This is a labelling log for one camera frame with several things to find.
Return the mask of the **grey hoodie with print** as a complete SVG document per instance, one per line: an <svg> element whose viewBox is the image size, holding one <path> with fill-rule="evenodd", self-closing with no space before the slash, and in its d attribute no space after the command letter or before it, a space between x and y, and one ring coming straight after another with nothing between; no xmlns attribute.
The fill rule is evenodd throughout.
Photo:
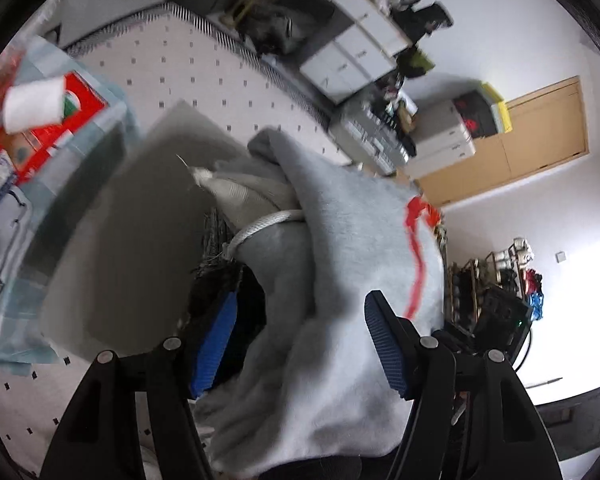
<svg viewBox="0 0 600 480"><path fill-rule="evenodd" d="M392 452L411 403L388 384L364 301L378 290L419 333L442 326L442 257L417 188L272 129L192 175L234 230L227 257L248 266L265 299L242 370L194 407L211 432L211 466L252 478L298 460Z"/></svg>

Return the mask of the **wooden shoe rack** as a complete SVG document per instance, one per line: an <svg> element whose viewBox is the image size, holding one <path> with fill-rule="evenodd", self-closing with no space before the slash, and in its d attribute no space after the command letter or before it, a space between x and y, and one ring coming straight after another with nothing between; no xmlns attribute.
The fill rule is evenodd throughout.
<svg viewBox="0 0 600 480"><path fill-rule="evenodd" d="M472 258L464 264L451 262L445 274L445 321L473 332L486 310L486 293L495 288L529 307L524 281L524 262L520 251L511 244L484 258Z"/></svg>

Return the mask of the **orange plastic bag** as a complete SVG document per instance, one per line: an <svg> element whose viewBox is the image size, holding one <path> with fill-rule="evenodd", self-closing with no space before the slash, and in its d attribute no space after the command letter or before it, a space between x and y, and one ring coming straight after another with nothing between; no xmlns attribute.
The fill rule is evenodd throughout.
<svg viewBox="0 0 600 480"><path fill-rule="evenodd" d="M424 203L422 218L425 219L431 229L435 229L442 221L442 214L440 214L440 211L430 203Z"/></svg>

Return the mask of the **grey storage box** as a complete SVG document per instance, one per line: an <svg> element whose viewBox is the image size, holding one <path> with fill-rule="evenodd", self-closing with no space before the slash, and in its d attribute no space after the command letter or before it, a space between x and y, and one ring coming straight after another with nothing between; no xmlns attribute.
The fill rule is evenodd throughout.
<svg viewBox="0 0 600 480"><path fill-rule="evenodd" d="M99 192L59 261L41 315L55 350L85 361L106 349L128 356L175 332L214 204L188 170L245 151L183 101L162 115Z"/></svg>

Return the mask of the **wooden door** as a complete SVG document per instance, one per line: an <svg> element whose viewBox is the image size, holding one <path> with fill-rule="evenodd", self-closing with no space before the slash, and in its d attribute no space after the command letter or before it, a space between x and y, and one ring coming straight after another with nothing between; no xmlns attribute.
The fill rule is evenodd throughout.
<svg viewBox="0 0 600 480"><path fill-rule="evenodd" d="M477 140L474 156L418 180L430 203L444 206L467 200L588 154L579 77L507 106L512 131Z"/></svg>

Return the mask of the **stack of shoe boxes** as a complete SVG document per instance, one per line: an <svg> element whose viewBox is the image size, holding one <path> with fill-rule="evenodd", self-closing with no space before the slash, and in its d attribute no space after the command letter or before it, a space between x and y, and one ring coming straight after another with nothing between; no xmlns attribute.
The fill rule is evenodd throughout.
<svg viewBox="0 0 600 480"><path fill-rule="evenodd" d="M452 99L452 102L473 139L513 131L503 97L487 82Z"/></svg>

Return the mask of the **silver aluminium suitcase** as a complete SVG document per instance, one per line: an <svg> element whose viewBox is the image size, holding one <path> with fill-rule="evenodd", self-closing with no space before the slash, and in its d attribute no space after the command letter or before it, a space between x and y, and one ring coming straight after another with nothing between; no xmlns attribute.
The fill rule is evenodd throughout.
<svg viewBox="0 0 600 480"><path fill-rule="evenodd" d="M350 100L340 106L328 133L352 162L384 177L392 176L410 158L394 129L362 102Z"/></svg>

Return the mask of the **red snack package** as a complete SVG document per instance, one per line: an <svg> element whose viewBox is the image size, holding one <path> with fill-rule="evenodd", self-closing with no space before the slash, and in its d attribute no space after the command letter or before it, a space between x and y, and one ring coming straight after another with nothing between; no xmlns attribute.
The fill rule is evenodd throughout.
<svg viewBox="0 0 600 480"><path fill-rule="evenodd" d="M93 117L106 110L108 103L77 72L65 73L64 118L59 125L32 128L8 134L0 125L0 153L5 152L15 168L17 182L27 182L47 162L55 156L79 128L87 125Z"/></svg>

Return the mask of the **white drawer desk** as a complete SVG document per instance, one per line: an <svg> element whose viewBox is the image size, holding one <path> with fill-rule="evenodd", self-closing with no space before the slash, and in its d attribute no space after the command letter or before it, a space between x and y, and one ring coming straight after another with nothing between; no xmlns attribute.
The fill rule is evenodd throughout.
<svg viewBox="0 0 600 480"><path fill-rule="evenodd" d="M396 69L411 39L372 0L318 0L334 16L294 55L300 74L335 104Z"/></svg>

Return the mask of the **black coffee machine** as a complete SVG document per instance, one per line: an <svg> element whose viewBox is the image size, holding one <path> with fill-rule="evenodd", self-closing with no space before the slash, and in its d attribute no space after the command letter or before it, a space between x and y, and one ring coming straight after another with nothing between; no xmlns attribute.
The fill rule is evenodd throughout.
<svg viewBox="0 0 600 480"><path fill-rule="evenodd" d="M392 10L391 17L411 44L417 44L419 40L431 36L438 29L451 28L454 25L452 16L440 2L431 3L418 10L411 6L403 10Z"/></svg>

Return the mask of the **white paper roll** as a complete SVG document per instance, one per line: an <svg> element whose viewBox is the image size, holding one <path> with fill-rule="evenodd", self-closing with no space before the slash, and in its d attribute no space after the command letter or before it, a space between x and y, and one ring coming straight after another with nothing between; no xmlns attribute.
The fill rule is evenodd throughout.
<svg viewBox="0 0 600 480"><path fill-rule="evenodd" d="M64 76L10 87L3 104L3 128L8 134L59 125L64 118Z"/></svg>

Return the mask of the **dotted floor rug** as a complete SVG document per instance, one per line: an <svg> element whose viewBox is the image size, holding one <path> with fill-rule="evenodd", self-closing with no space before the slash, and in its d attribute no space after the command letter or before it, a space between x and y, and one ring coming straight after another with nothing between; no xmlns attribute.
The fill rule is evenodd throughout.
<svg viewBox="0 0 600 480"><path fill-rule="evenodd" d="M272 72L175 6L70 50L36 38L18 81L65 72L108 107L22 188L31 211L0 297L0 439L30 476L95 354L144 352L175 330L209 205L187 166L266 126L344 159Z"/></svg>

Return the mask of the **black backpack under desk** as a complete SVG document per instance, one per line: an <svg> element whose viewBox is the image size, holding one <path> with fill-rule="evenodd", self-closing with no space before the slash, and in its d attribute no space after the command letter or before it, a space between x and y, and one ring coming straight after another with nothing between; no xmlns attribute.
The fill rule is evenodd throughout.
<svg viewBox="0 0 600 480"><path fill-rule="evenodd" d="M237 24L237 31L242 40L251 41L257 55L285 56L302 47L334 14L325 0L258 3Z"/></svg>

